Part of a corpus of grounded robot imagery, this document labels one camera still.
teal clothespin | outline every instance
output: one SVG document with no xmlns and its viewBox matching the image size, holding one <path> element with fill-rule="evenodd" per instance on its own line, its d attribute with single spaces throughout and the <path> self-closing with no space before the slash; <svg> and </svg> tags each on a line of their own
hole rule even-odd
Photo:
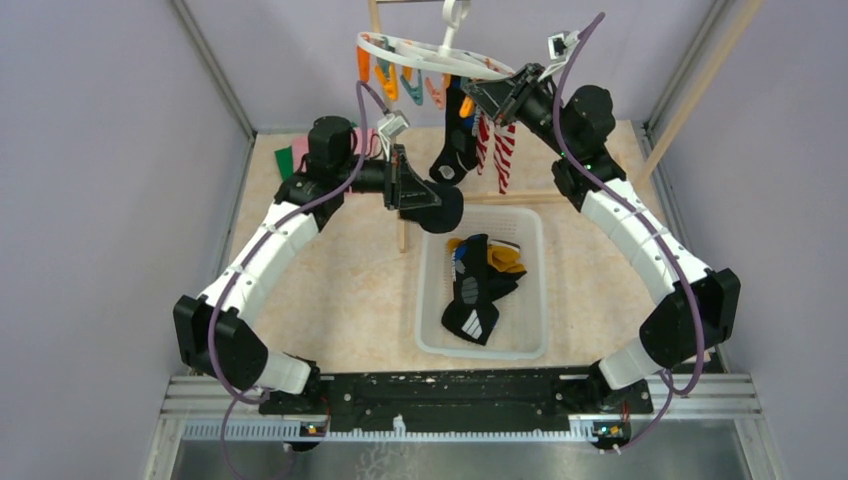
<svg viewBox="0 0 848 480">
<path fill-rule="evenodd" d="M 386 38 L 386 37 L 383 37 L 383 48 L 385 48 L 385 49 L 386 49 L 386 51 L 389 51 L 389 52 L 394 52 L 394 51 L 395 51 L 395 49 L 394 49 L 394 48 L 392 48 L 392 47 L 389 45 L 389 39 L 388 39 L 388 38 Z M 383 60 L 382 58 L 377 57 L 377 65 L 380 67 L 380 70 L 382 70 L 382 71 L 383 71 L 383 75 L 384 75 L 386 78 L 389 78 L 389 61 L 388 61 L 388 60 Z"/>
<path fill-rule="evenodd" d="M 418 70 L 418 86 L 413 87 L 406 80 L 405 75 L 400 76 L 400 83 L 403 85 L 403 89 L 406 90 L 406 93 L 412 98 L 412 101 L 415 102 L 416 105 L 424 105 L 424 82 L 421 80 L 421 70 Z"/>
</svg>

laundry basket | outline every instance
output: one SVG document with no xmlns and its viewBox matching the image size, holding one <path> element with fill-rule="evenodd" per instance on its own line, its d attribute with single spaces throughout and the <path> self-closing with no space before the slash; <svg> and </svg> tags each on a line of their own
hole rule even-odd
<svg viewBox="0 0 848 480">
<path fill-rule="evenodd" d="M 504 240 L 521 247 L 521 263 L 527 274 L 518 289 L 497 300 L 500 312 L 485 346 L 462 340 L 442 326 L 442 313 L 453 300 L 451 253 L 452 237 L 468 238 L 485 233 L 490 239 Z M 462 222 L 453 232 L 424 233 L 418 277 L 415 340 L 430 353 L 451 357 L 518 360 L 537 358 L 548 346 L 547 287 L 542 219 L 533 210 L 518 207 L 466 205 Z"/>
</svg>

gray wall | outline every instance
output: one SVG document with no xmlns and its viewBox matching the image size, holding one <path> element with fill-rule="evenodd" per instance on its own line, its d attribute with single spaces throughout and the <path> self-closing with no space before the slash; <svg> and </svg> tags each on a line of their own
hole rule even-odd
<svg viewBox="0 0 848 480">
<path fill-rule="evenodd" d="M 693 248 L 742 297 L 753 375 L 793 478 L 844 478 L 848 3 L 765 2 L 663 160 Z"/>
<path fill-rule="evenodd" d="M 358 32 L 371 28 L 366 0 L 312 0 L 296 6 L 280 0 L 187 3 L 254 127 L 305 129 L 321 115 L 356 115 L 355 41 Z M 472 2 L 454 45 L 513 68 L 530 61 L 547 64 L 547 35 L 583 27 L 606 11 L 570 84 L 609 88 L 618 118 L 647 119 L 710 3 L 478 0 Z M 441 6 L 383 5 L 383 31 L 441 43 Z M 413 124 L 444 121 L 429 99 L 416 108 L 401 92 L 399 106 Z"/>
<path fill-rule="evenodd" d="M 0 476 L 137 478 L 246 140 L 167 3 L 0 6 Z"/>
</svg>

purple cable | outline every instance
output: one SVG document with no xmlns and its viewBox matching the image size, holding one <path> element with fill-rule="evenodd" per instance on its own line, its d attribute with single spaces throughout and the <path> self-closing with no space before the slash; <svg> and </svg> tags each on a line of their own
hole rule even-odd
<svg viewBox="0 0 848 480">
<path fill-rule="evenodd" d="M 359 102 L 359 116 L 360 116 L 360 125 L 361 125 L 360 128 L 361 128 L 362 132 L 367 132 L 368 131 L 368 124 L 367 124 L 367 119 L 366 119 L 366 114 L 365 114 L 365 99 L 362 97 L 362 89 L 365 89 L 368 93 L 371 94 L 371 97 L 374 98 L 374 101 L 377 102 L 377 105 L 380 107 L 380 109 L 383 111 L 383 113 L 388 113 L 389 109 L 386 107 L 386 104 L 383 102 L 383 100 L 380 98 L 380 96 L 377 94 L 377 92 L 375 92 L 374 89 L 372 89 L 367 83 L 365 83 L 361 80 L 358 80 L 356 82 L 356 87 L 357 87 L 356 88 L 356 99 Z M 328 201 L 328 200 L 330 200 L 330 199 L 332 199 L 332 198 L 334 198 L 338 195 L 343 194 L 348 189 L 348 187 L 350 187 L 350 185 L 353 183 L 353 181 L 356 179 L 356 176 L 359 175 L 359 171 L 362 170 L 362 165 L 365 163 L 365 158 L 367 156 L 365 150 L 366 150 L 365 148 L 360 149 L 359 159 L 357 160 L 356 165 L 353 168 L 353 171 L 351 171 L 350 176 L 344 181 L 344 183 L 339 185 L 335 190 L 331 191 L 330 193 L 323 195 L 323 196 L 307 203 L 306 205 L 298 207 L 297 209 L 295 209 L 292 212 L 289 212 L 288 214 L 283 216 L 283 218 L 281 218 L 279 221 L 277 221 L 277 223 L 274 224 L 275 229 L 279 229 L 280 227 L 285 225 L 286 222 L 288 222 L 289 220 L 291 220 L 295 216 L 300 215 L 301 213 L 304 213 L 308 210 L 311 210 L 311 209 L 317 207 L 318 205 L 321 205 L 322 203 L 324 203 L 324 202 L 326 202 L 326 201 Z M 256 244 L 253 246 L 253 248 L 251 248 L 250 251 L 247 252 L 247 255 L 244 256 L 244 259 L 242 260 L 241 264 L 239 265 L 242 268 L 242 270 L 247 268 L 247 265 L 250 263 L 250 261 L 253 259 L 253 257 L 256 256 L 256 254 L 259 252 L 259 250 L 262 248 L 262 246 L 265 245 L 265 242 L 267 242 L 268 239 L 271 238 L 271 235 L 272 235 L 272 233 L 270 231 L 265 232 L 262 235 L 262 237 L 259 238 L 259 241 L 256 242 Z M 230 407 L 227 409 L 227 412 L 224 414 L 223 424 L 221 425 L 221 437 L 220 438 L 221 438 L 221 450 L 222 450 L 223 455 L 224 455 L 224 461 L 227 464 L 227 467 L 230 469 L 230 473 L 232 473 L 233 476 L 235 476 L 236 478 L 238 478 L 240 480 L 244 480 L 244 477 L 242 477 L 233 467 L 232 463 L 230 462 L 229 453 L 227 452 L 227 446 L 226 446 L 226 443 L 225 443 L 225 440 L 224 440 L 225 434 L 226 434 L 227 421 L 229 420 L 230 414 L 232 413 L 233 408 L 235 407 L 237 402 L 246 403 L 248 405 L 258 405 L 258 404 L 264 402 L 265 400 L 267 400 L 270 393 L 269 393 L 268 390 L 263 390 L 262 395 L 259 398 L 254 399 L 254 398 L 248 398 L 248 397 L 244 396 L 243 392 L 240 393 L 240 392 L 236 391 L 235 387 L 233 387 L 232 384 L 230 384 L 230 382 L 227 381 L 227 378 L 224 376 L 224 372 L 221 369 L 221 363 L 218 360 L 218 349 L 217 349 L 217 347 L 215 347 L 215 327 L 218 324 L 218 317 L 221 315 L 221 310 L 224 306 L 224 302 L 227 300 L 227 297 L 229 296 L 230 291 L 233 289 L 233 287 L 235 286 L 235 284 L 238 281 L 240 276 L 241 276 L 241 274 L 239 272 L 233 272 L 233 275 L 227 281 L 227 284 L 224 286 L 224 289 L 221 292 L 221 295 L 218 297 L 218 301 L 215 302 L 215 306 L 212 309 L 212 316 L 209 318 L 209 330 L 207 332 L 206 342 L 207 342 L 207 345 L 209 346 L 209 359 L 212 363 L 212 370 L 215 371 L 215 376 L 218 377 L 218 381 L 221 382 L 221 385 L 224 387 L 224 389 L 227 391 L 227 393 L 229 393 L 230 395 L 233 396 L 233 402 L 230 404 Z M 288 475 L 288 473 L 289 473 L 288 470 L 291 469 L 290 467 L 291 467 L 291 465 L 289 466 L 289 469 L 282 472 L 282 476 L 278 475 L 275 478 L 285 478 L 285 476 Z"/>
<path fill-rule="evenodd" d="M 592 32 L 595 31 L 595 27 L 601 23 L 601 20 L 604 19 L 606 14 L 603 12 L 599 13 L 592 23 L 590 23 L 586 28 L 580 31 L 578 35 L 578 39 L 580 42 L 574 48 L 574 53 L 572 53 L 571 58 L 568 63 L 565 65 L 563 69 L 562 75 L 559 77 L 559 82 L 557 83 L 556 96 L 554 97 L 554 110 L 553 110 L 553 123 L 554 123 L 554 135 L 556 136 L 557 144 L 562 152 L 565 154 L 565 158 L 568 162 L 578 171 L 581 175 L 589 179 L 596 187 L 603 190 L 607 195 L 609 195 L 613 200 L 621 204 L 624 208 L 626 208 L 629 212 L 634 213 L 636 218 L 645 226 L 645 229 L 648 230 L 648 233 L 653 235 L 656 239 L 657 245 L 660 250 L 665 255 L 669 264 L 671 265 L 671 269 L 674 270 L 674 273 L 677 275 L 677 278 L 680 280 L 681 286 L 683 287 L 683 294 L 686 296 L 686 302 L 689 304 L 689 309 L 692 312 L 692 321 L 694 322 L 695 327 L 695 371 L 692 374 L 692 378 L 689 380 L 689 383 L 683 389 L 676 389 L 674 387 L 673 379 L 671 377 L 671 372 L 668 370 L 660 372 L 660 378 L 662 378 L 663 382 L 668 386 L 668 397 L 666 398 L 665 404 L 662 406 L 660 411 L 657 413 L 657 416 L 651 420 L 651 423 L 648 424 L 639 434 L 637 434 L 633 439 L 625 446 L 620 447 L 619 450 L 623 451 L 627 448 L 630 448 L 637 443 L 645 436 L 645 434 L 649 433 L 651 430 L 656 427 L 659 423 L 660 419 L 665 415 L 668 411 L 669 406 L 671 405 L 671 399 L 674 394 L 678 395 L 688 395 L 694 388 L 695 385 L 698 384 L 698 380 L 701 377 L 701 371 L 704 368 L 704 327 L 701 324 L 701 312 L 698 310 L 698 303 L 695 300 L 695 292 L 692 291 L 692 286 L 689 285 L 689 282 L 686 280 L 686 276 L 683 273 L 683 268 L 680 266 L 680 263 L 677 262 L 674 254 L 671 252 L 671 249 L 668 247 L 668 244 L 665 243 L 662 236 L 659 235 L 657 229 L 654 225 L 643 215 L 642 213 L 637 213 L 636 207 L 630 204 L 626 198 L 622 197 L 618 193 L 616 193 L 611 188 L 607 187 L 604 182 L 602 182 L 598 177 L 592 174 L 586 167 L 584 167 L 577 158 L 574 157 L 574 154 L 568 149 L 568 145 L 565 144 L 565 139 L 562 136 L 562 129 L 560 127 L 560 107 L 562 106 L 562 93 L 565 89 L 565 81 L 568 78 L 568 74 L 571 72 L 571 67 L 574 65 L 574 61 L 577 59 L 577 56 L 580 54 L 580 51 L 583 50 L 583 45 L 589 40 L 589 37 L 592 35 Z"/>
</svg>

